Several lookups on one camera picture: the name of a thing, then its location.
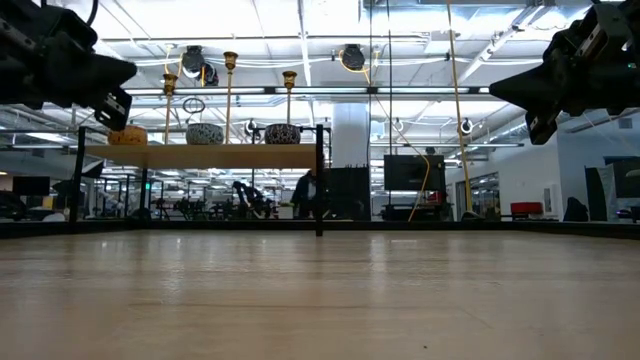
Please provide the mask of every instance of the wooden shelf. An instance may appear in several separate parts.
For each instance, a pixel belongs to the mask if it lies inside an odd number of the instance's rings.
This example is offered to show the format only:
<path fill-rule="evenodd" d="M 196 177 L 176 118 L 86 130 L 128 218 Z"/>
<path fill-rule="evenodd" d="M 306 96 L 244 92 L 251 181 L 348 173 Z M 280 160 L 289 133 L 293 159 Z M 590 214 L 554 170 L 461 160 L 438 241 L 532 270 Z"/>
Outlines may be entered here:
<path fill-rule="evenodd" d="M 148 169 L 314 169 L 316 145 L 98 145 L 89 155 Z"/>

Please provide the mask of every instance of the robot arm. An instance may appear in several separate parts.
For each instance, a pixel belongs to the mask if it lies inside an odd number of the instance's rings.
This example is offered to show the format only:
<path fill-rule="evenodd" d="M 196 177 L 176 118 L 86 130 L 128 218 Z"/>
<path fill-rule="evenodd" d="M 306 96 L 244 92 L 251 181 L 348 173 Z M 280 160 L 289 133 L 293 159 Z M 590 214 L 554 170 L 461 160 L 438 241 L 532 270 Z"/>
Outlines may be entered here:
<path fill-rule="evenodd" d="M 640 0 L 595 3 L 583 20 L 557 32 L 542 65 L 493 83 L 489 92 L 520 106 L 531 143 L 545 144 L 564 111 L 587 109 L 619 115 L 640 106 Z"/>
<path fill-rule="evenodd" d="M 0 1 L 0 104 L 41 109 L 44 102 L 90 107 L 112 130 L 122 130 L 131 96 L 120 86 L 134 64 L 97 55 L 96 33 L 71 10 L 31 0 Z"/>

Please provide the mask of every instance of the ceiling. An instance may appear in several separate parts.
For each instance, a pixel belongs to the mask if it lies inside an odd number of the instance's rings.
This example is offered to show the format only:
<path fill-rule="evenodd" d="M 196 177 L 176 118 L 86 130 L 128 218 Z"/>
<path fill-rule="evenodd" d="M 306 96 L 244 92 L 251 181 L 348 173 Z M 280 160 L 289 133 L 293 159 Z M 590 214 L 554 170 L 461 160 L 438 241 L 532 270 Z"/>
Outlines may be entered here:
<path fill-rule="evenodd" d="M 49 2 L 73 9 L 81 18 L 88 17 L 91 7 L 89 0 Z M 456 1 L 451 16 L 459 86 L 487 87 L 535 67 L 553 34 L 581 19 L 590 5 L 587 0 L 536 3 L 545 6 L 528 6 L 533 1 L 523 0 Z M 142 92 L 163 86 L 165 63 L 169 71 L 178 72 L 177 62 L 187 45 L 204 47 L 205 57 L 218 71 L 221 89 L 227 84 L 225 51 L 239 54 L 234 87 L 282 86 L 285 70 L 298 73 L 298 87 L 368 86 L 362 73 L 346 71 L 336 58 L 345 44 L 360 46 L 367 58 L 365 67 L 372 67 L 375 86 L 454 85 L 447 7 L 442 1 L 389 0 L 387 9 L 384 0 L 101 0 L 92 27 L 100 38 L 95 47 L 98 53 L 139 66 L 125 88 Z M 198 86 L 185 76 L 178 83 L 179 89 Z M 207 109 L 201 118 L 196 115 L 190 121 L 224 123 L 224 92 L 200 98 Z M 173 101 L 172 128 L 184 127 L 189 118 L 182 109 L 183 100 Z M 250 119 L 266 125 L 286 118 L 284 95 L 239 95 L 233 100 L 233 142 L 247 141 L 243 126 Z M 411 141 L 450 141 L 456 137 L 454 100 L 452 95 L 394 94 L 393 116 L 405 122 L 402 132 Z M 160 96 L 136 96 L 132 123 L 164 127 L 165 101 Z M 294 96 L 292 120 L 305 125 L 331 122 L 332 104 L 346 101 L 368 101 L 368 97 Z M 386 121 L 390 106 L 387 96 L 374 99 L 372 118 Z M 44 111 L 71 122 L 69 109 L 48 106 Z M 505 124 L 521 122 L 523 113 L 488 94 L 477 94 L 461 97 L 460 115 L 484 125 L 473 133 L 479 138 L 491 137 L 492 131 Z M 89 111 L 78 110 L 76 116 L 93 121 Z M 184 134 L 171 136 L 173 143 L 184 142 Z M 374 142 L 388 142 L 387 136 Z"/>

